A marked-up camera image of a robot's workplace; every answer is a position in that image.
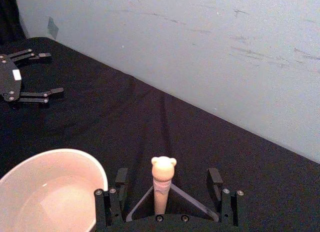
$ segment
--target bowl rim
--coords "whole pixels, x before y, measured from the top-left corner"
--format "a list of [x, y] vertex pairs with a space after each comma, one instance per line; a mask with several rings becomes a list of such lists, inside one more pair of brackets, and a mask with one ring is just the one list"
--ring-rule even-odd
[[[102, 165], [99, 163], [99, 161], [93, 157], [92, 155], [83, 152], [81, 150], [77, 150], [77, 149], [72, 149], [72, 148], [59, 148], [59, 149], [53, 149], [53, 150], [49, 150], [46, 152], [42, 152], [39, 154], [36, 154], [24, 161], [22, 161], [21, 163], [19, 163], [17, 166], [15, 166], [14, 168], [12, 168], [8, 173], [6, 173], [1, 179], [0, 179], [0, 186], [7, 180], [8, 177], [10, 177], [11, 174], [13, 174], [17, 169], [19, 169], [20, 167], [22, 167], [24, 164], [38, 158], [38, 157], [42, 157], [48, 154], [53, 154], [53, 153], [74, 153], [74, 154], [78, 154], [81, 155], [87, 159], [89, 159], [91, 162], [93, 162], [95, 164], [95, 166], [98, 168], [98, 170], [100, 171], [100, 174], [102, 175], [102, 179], [103, 179], [103, 190], [107, 191], [108, 190], [108, 179], [107, 179], [107, 175], [105, 173], [104, 168], [102, 167]], [[90, 224], [89, 228], [86, 230], [86, 232], [90, 232], [92, 231], [92, 229], [94, 228], [96, 224], [96, 218], [93, 218], [92, 223]]]

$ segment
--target bolt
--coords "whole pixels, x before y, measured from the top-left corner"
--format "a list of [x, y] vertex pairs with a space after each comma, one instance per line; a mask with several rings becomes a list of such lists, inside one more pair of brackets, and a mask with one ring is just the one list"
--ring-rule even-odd
[[222, 191], [223, 191], [224, 193], [230, 193], [230, 190], [228, 190], [227, 188], [224, 188]]
[[188, 221], [189, 221], [188, 215], [182, 215], [182, 216], [181, 216], [181, 220], [182, 220], [183, 222], [188, 222]]
[[155, 217], [155, 220], [158, 221], [158, 222], [162, 222], [164, 220], [164, 217], [162, 215], [157, 215]]
[[95, 194], [96, 194], [96, 195], [101, 195], [101, 194], [102, 194], [102, 190], [100, 190], [100, 189], [97, 190], [97, 191], [95, 192]]
[[238, 190], [237, 192], [236, 192], [238, 195], [240, 195], [240, 196], [243, 196], [245, 193], [243, 192], [243, 191], [241, 191], [241, 190]]

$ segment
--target dark curtain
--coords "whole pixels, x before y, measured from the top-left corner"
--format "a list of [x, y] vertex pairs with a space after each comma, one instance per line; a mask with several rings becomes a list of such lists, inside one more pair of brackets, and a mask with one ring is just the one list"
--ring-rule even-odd
[[0, 45], [25, 38], [16, 0], [0, 0]]

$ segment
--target black tablecloth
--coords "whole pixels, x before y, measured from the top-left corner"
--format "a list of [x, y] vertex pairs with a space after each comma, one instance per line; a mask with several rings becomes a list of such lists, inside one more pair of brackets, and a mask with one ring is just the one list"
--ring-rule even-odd
[[243, 190], [252, 231], [320, 231], [319, 164], [50, 39], [15, 42], [0, 54], [27, 48], [50, 52], [52, 63], [22, 67], [23, 91], [63, 87], [64, 98], [18, 110], [0, 101], [0, 177], [40, 152], [83, 150], [109, 181], [129, 168], [129, 210], [152, 185], [151, 158], [166, 155], [177, 159], [173, 183], [205, 205], [208, 167]]

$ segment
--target white label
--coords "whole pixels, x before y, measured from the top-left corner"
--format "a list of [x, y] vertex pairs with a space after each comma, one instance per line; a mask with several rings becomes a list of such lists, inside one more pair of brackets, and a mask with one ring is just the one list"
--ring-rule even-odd
[[21, 74], [19, 69], [12, 70], [13, 77], [16, 81], [21, 80]]

